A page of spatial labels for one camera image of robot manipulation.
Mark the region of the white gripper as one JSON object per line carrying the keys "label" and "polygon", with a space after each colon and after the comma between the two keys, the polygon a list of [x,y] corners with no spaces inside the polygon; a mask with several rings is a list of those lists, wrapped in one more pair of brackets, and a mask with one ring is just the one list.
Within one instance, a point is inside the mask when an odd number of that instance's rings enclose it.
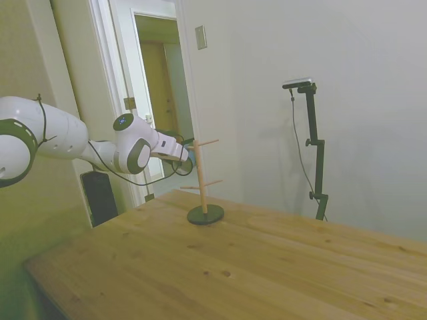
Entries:
{"label": "white gripper", "polygon": [[160,141],[153,149],[153,156],[168,161],[185,162],[188,159],[188,151],[177,141]]}

